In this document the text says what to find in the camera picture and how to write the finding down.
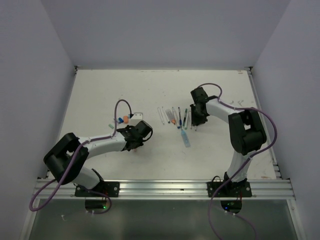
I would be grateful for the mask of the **orange pen cap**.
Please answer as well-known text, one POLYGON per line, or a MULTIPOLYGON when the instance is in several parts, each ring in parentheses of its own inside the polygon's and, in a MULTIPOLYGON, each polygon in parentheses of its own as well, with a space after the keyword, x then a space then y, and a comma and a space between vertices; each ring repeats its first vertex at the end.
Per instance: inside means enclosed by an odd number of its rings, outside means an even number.
POLYGON ((123 117, 123 122, 124 122, 125 124, 128 124, 128 123, 129 123, 129 117, 128 117, 128 116, 124 116, 124 117, 123 117))

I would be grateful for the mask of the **dark blue ballpoint pen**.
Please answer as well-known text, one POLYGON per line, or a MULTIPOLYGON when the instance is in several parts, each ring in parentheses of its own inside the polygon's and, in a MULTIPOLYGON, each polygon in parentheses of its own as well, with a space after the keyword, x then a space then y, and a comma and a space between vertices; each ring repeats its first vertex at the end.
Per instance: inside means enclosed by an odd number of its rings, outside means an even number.
POLYGON ((179 117, 179 127, 180 129, 183 128, 183 123, 182 123, 182 116, 181 116, 181 108, 178 106, 178 117, 179 117))

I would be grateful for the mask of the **dark blue capped marker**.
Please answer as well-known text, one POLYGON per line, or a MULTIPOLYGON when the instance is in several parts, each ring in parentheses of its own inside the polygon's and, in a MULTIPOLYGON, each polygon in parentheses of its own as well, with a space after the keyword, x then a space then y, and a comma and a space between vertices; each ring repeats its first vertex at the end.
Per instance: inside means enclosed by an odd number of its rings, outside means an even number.
POLYGON ((177 129, 180 129, 181 127, 180 127, 180 122, 179 122, 179 119, 178 119, 177 112, 176 112, 174 107, 172 107, 171 109, 172 109, 173 117, 174 117, 174 120, 175 120, 175 125, 176 125, 177 129))

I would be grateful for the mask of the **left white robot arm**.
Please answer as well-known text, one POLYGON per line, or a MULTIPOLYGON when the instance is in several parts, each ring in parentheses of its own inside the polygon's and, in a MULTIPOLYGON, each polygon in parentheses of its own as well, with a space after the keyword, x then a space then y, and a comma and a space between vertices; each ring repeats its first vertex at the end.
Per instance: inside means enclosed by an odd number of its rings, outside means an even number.
POLYGON ((85 167, 85 161, 106 153, 137 149, 152 135, 153 128, 144 120, 135 126, 119 128, 114 135, 77 137, 71 132, 56 143, 43 161, 62 185, 77 184, 96 197, 103 193, 103 179, 96 170, 85 167))

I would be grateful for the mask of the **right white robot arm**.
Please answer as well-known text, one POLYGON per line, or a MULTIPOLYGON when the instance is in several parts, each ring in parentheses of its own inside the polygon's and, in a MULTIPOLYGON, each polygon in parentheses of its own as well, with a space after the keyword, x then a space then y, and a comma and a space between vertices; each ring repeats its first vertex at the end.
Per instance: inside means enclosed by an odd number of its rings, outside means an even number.
POLYGON ((224 174, 223 192, 235 196, 247 180, 251 155, 257 153, 267 141, 265 129, 257 110, 228 105, 218 96, 208 96, 203 87, 190 92, 193 99, 191 124, 194 127, 205 124, 209 116, 228 124, 230 143, 234 149, 231 164, 224 174))

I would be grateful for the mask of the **black pen near left arm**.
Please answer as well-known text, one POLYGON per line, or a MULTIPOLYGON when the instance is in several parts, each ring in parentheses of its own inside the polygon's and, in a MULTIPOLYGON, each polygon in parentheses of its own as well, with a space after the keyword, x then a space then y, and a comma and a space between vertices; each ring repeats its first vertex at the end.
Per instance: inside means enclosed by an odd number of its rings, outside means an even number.
POLYGON ((184 118, 183 118, 183 127, 185 130, 188 128, 188 119, 189 119, 189 113, 188 113, 188 109, 186 108, 184 111, 184 118))

